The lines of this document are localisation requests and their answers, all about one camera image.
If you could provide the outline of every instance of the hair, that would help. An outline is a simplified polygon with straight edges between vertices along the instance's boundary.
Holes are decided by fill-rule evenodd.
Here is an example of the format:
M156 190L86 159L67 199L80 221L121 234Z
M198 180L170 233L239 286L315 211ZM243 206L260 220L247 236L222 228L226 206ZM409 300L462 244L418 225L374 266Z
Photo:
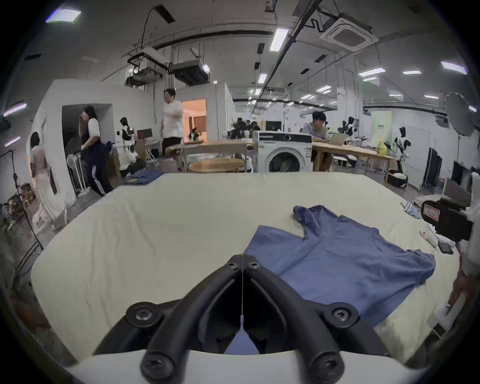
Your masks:
M30 149L37 145L40 145L40 136L38 136L37 132L33 132L32 136L30 136Z
M173 98L175 98L175 95L177 94L177 92L175 92L174 88L167 88L165 91L163 91L163 93L165 93L165 92L168 92L168 94L170 96L172 96Z
M96 115L93 106L89 105L89 106L85 107L84 112L88 115L89 119L97 119L98 120L98 116Z
M325 116L325 114L323 112L319 112L319 111L315 111L314 113L312 113L312 118L313 118L313 121L315 121L315 120L326 121L327 120L327 116Z

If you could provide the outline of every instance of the woman in white dress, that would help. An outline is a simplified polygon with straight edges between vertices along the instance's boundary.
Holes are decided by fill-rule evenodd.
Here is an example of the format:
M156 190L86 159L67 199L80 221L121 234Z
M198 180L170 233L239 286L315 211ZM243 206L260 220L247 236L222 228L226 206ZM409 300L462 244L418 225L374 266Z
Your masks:
M55 195L50 185L50 174L48 171L45 151L40 145L40 137L33 132L30 137L30 168L32 178L35 179L35 194L39 200L38 211L33 215L32 221L37 232L41 232L48 224L55 221L62 213L64 214L65 225L67 224L67 207L65 197L61 193ZM52 225L52 229L60 229L61 226Z

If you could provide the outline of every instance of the blue t-shirt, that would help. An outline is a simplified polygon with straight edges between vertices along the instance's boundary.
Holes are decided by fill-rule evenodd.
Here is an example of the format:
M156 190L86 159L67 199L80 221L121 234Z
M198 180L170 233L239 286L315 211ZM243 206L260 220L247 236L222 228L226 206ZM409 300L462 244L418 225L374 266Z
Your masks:
M322 304L346 302L375 326L435 269L433 255L403 250L325 207L296 206L304 237L259 226L245 253L285 280L300 296Z

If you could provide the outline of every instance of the wooden table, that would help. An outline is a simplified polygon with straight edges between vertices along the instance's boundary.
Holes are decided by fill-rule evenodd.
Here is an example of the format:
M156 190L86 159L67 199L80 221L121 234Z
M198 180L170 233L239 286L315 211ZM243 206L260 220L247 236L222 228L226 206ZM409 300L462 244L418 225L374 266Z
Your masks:
M387 171L385 173L385 181L384 184L387 184L387 178L388 178L388 171L390 169L390 161L395 160L396 158L391 157L391 156L386 156L386 155L379 155L375 151L364 148L364 147L355 147L352 145L333 145L329 143L319 143L319 142L314 142L312 143L313 145L313 150L317 152L317 157L313 163L313 170L318 171L320 169L320 166L322 165L323 161L323 154L324 153L336 153L336 154L343 154L343 155L352 155L355 157L366 157L367 158L367 164L365 164L365 172L364 174L367 174L367 169L368 169L368 162L370 159L379 159L379 160L386 160L387 161Z
M225 153L233 155L241 153L244 155L243 166L247 169L247 147L253 145L252 139L237 139L223 141L204 141L198 144L177 144L167 148L170 155L180 155L179 160L183 161L183 170L187 172L187 156L199 153Z
M197 161L188 166L189 172L195 173L219 173L235 172L243 167L242 159L233 159L231 157L220 157L216 159Z

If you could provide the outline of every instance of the man in white t-shirt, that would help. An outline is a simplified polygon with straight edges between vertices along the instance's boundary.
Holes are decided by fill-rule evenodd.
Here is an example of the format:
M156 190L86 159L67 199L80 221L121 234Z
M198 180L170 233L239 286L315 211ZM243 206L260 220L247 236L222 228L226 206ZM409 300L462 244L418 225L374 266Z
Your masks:
M183 105L175 100L175 89L166 89L163 93L166 104L163 107L163 120L160 127L162 140L162 156L165 149L180 144L183 137Z

